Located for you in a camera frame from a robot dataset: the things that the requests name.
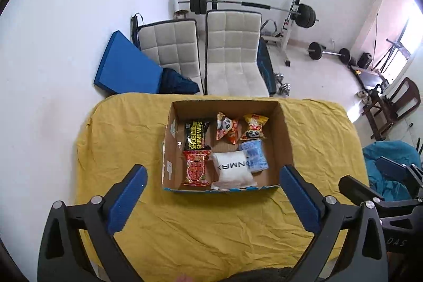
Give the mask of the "red floral wipes pack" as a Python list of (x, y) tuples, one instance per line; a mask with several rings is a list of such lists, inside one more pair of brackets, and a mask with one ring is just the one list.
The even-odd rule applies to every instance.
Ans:
[(186, 177), (183, 186), (209, 187), (211, 184), (206, 177), (206, 162), (211, 155), (211, 150), (184, 151), (186, 159)]

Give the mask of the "dark blue cloth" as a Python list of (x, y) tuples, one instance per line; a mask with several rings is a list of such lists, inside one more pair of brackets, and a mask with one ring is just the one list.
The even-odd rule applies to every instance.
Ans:
[(199, 85), (173, 69), (164, 68), (160, 75), (159, 94), (197, 94)]

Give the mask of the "black shoe wipes pack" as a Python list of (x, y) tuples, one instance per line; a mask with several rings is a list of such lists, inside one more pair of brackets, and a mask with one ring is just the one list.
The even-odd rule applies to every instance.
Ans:
[(185, 123), (185, 151), (211, 150), (206, 143), (209, 125), (208, 119), (195, 119)]

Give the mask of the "white weight bench rack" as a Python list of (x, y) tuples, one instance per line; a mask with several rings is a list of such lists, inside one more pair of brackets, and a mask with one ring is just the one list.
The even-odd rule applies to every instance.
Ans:
[(299, 8), (301, 0), (292, 0), (289, 13), (285, 18), (280, 29), (276, 26), (276, 31), (270, 35), (265, 35), (262, 32), (262, 38), (265, 43), (274, 43), (282, 56), (285, 66), (290, 67), (291, 61), (287, 55), (287, 44), (290, 40), (290, 35), (292, 33), (292, 28), (295, 24), (295, 19), (297, 17), (297, 10)]

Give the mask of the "dark wooden chair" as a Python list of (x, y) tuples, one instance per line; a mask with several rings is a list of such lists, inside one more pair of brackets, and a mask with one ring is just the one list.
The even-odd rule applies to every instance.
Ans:
[(381, 84), (369, 90), (370, 102), (361, 113), (369, 122), (371, 138), (384, 141), (388, 131), (399, 121), (410, 115), (421, 104), (419, 88), (409, 77), (405, 77), (394, 93), (388, 97), (381, 93)]

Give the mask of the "cardboard milk box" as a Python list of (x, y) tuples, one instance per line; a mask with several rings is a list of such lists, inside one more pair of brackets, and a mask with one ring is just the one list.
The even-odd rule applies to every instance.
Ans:
[(211, 192), (208, 187), (191, 187), (184, 184), (186, 179), (186, 158), (183, 149), (186, 141), (185, 123), (194, 120), (209, 120), (205, 143), (213, 153), (226, 153), (238, 150), (227, 138), (216, 139), (217, 114), (222, 112), (230, 119), (239, 121), (239, 134), (248, 129), (245, 115), (257, 114), (268, 118), (264, 125), (263, 151), (269, 168), (253, 174), (255, 190), (278, 187), (280, 169), (293, 164), (290, 135), (287, 128), (287, 115), (280, 103), (273, 99), (192, 99), (174, 101), (169, 109), (165, 128), (162, 154), (162, 181), (164, 190), (174, 192)]

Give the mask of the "blue foam mat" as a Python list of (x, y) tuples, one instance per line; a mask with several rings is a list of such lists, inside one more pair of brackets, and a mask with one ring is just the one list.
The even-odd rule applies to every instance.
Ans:
[(157, 94), (163, 69), (115, 31), (100, 61), (94, 84), (110, 94)]

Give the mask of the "white zip pouch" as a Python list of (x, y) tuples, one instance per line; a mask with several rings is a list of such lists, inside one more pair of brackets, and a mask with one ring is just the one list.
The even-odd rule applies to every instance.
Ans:
[(231, 190), (256, 187), (243, 151), (212, 153), (211, 160), (218, 174), (218, 180), (211, 184), (213, 190)]

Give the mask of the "yellow tablecloth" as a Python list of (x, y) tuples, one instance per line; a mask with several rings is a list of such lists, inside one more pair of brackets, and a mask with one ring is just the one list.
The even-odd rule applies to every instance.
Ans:
[[(293, 266), (312, 239), (280, 188), (223, 193), (161, 186), (162, 145), (173, 96), (122, 94), (98, 103), (76, 141), (76, 201), (104, 195), (133, 165), (148, 184), (115, 238), (145, 281), (218, 281), (240, 271)], [(338, 181), (366, 183), (361, 143), (346, 110), (330, 101), (281, 99), (293, 164), (324, 195)]]

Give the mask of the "floor barbell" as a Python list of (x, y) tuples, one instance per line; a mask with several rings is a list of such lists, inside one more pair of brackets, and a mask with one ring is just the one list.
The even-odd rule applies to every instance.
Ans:
[(325, 46), (321, 45), (318, 42), (312, 42), (308, 46), (307, 52), (309, 57), (314, 61), (320, 60), (323, 55), (329, 55), (337, 56), (341, 63), (348, 65), (351, 59), (351, 53), (348, 49), (342, 48), (339, 51), (329, 51)]

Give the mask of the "chrome dumbbell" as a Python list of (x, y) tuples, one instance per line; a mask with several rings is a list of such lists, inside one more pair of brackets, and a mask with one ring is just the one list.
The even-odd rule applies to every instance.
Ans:
[(277, 91), (276, 94), (281, 97), (289, 97), (291, 86), (289, 83), (284, 82), (284, 75), (283, 74), (274, 74), (275, 76), (275, 83), (277, 85)]

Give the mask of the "yellow panda snack bag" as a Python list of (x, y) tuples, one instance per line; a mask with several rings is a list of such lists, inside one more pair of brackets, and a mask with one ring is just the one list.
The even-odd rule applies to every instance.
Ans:
[(244, 120), (247, 124), (247, 130), (240, 137), (241, 141), (250, 141), (253, 139), (265, 139), (263, 127), (268, 122), (268, 117), (259, 114), (247, 114)]

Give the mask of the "left white padded chair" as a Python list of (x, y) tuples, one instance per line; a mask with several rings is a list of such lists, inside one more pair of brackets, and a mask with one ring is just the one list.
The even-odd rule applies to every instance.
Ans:
[(194, 19), (164, 20), (138, 29), (140, 50), (162, 68), (173, 69), (204, 93), (199, 40)]

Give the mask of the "orange panda snack bag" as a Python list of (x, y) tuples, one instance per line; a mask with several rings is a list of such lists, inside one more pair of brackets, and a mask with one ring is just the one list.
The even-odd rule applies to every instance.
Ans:
[(227, 137), (231, 144), (236, 144), (239, 140), (238, 119), (230, 119), (222, 112), (217, 114), (216, 140)]

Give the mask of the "teal cloth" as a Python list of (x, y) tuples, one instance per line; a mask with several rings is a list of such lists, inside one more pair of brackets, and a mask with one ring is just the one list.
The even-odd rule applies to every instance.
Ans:
[(370, 188), (385, 201), (411, 200), (419, 187), (407, 175), (406, 167), (422, 170), (417, 150), (403, 141), (374, 142), (362, 149)]

